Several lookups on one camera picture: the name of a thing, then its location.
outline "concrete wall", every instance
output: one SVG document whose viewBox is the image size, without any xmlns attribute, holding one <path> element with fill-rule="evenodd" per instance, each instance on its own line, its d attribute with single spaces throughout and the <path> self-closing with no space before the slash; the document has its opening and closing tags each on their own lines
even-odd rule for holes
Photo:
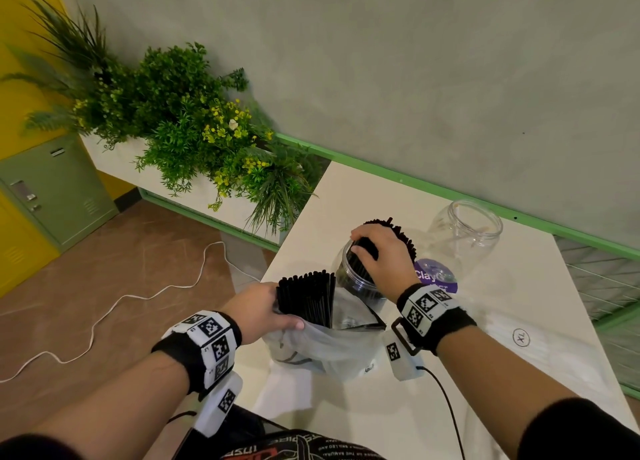
<svg viewBox="0 0 640 460">
<path fill-rule="evenodd" d="M 637 0 L 77 1 L 126 61 L 243 66 L 283 133 L 640 248 Z"/>
</svg>

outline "wristband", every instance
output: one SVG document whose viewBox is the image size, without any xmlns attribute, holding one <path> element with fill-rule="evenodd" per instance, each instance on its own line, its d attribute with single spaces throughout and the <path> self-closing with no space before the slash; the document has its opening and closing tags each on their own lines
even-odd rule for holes
<svg viewBox="0 0 640 460">
<path fill-rule="evenodd" d="M 187 370 L 189 392 L 210 391 L 234 366 L 242 333 L 226 313 L 201 310 L 171 327 L 151 352 L 163 351 Z"/>
<path fill-rule="evenodd" d="M 437 285 L 409 286 L 398 298 L 397 307 L 411 343 L 435 356 L 445 335 L 477 325 L 460 303 Z"/>
</svg>

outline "white planter box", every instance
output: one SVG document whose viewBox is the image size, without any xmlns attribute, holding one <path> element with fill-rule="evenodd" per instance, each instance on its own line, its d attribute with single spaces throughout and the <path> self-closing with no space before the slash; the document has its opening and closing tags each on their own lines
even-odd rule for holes
<svg viewBox="0 0 640 460">
<path fill-rule="evenodd" d="M 134 162 L 136 157 L 141 156 L 147 148 L 147 143 L 144 139 L 130 138 L 125 142 L 116 144 L 113 150 L 105 150 L 104 142 L 101 142 L 97 136 L 89 135 L 81 138 L 93 160 L 93 164 L 98 170 L 118 177 L 123 181 L 131 182 L 139 188 L 193 209 L 198 213 L 211 216 L 215 220 L 252 232 L 247 224 L 247 219 L 251 216 L 255 204 L 246 198 L 223 198 L 220 210 L 214 212 L 208 206 L 216 201 L 218 189 L 204 175 L 198 175 L 191 181 L 191 192 L 172 197 L 171 192 L 162 184 L 162 174 L 156 167 L 150 166 L 138 172 Z M 276 234 L 272 234 L 267 230 L 265 224 L 260 226 L 253 234 L 277 245 L 280 244 L 280 232 L 277 231 Z"/>
</svg>

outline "clear plastic bag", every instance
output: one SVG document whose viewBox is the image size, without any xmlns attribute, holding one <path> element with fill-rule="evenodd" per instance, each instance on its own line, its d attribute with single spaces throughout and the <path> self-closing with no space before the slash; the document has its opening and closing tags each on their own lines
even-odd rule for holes
<svg viewBox="0 0 640 460">
<path fill-rule="evenodd" d="M 271 332 L 264 336 L 273 360 L 292 367 L 325 372 L 348 381 L 368 368 L 381 347 L 385 324 L 363 302 L 343 288 L 333 297 L 330 329 L 305 321 L 303 330 Z"/>
</svg>

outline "hand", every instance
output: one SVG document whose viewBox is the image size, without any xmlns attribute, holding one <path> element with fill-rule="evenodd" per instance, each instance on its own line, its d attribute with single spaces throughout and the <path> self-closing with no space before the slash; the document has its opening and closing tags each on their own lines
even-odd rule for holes
<svg viewBox="0 0 640 460">
<path fill-rule="evenodd" d="M 367 237 L 378 248 L 378 260 L 360 246 L 352 246 L 351 251 L 367 269 L 378 290 L 393 303 L 409 286 L 420 283 L 415 274 L 406 245 L 396 238 L 394 232 L 382 225 L 362 225 L 351 231 L 351 239 Z"/>
<path fill-rule="evenodd" d="M 236 321 L 242 332 L 242 343 L 253 343 L 263 335 L 284 329 L 305 328 L 305 323 L 293 315 L 273 311 L 277 283 L 254 283 L 233 297 L 220 310 Z"/>
</svg>

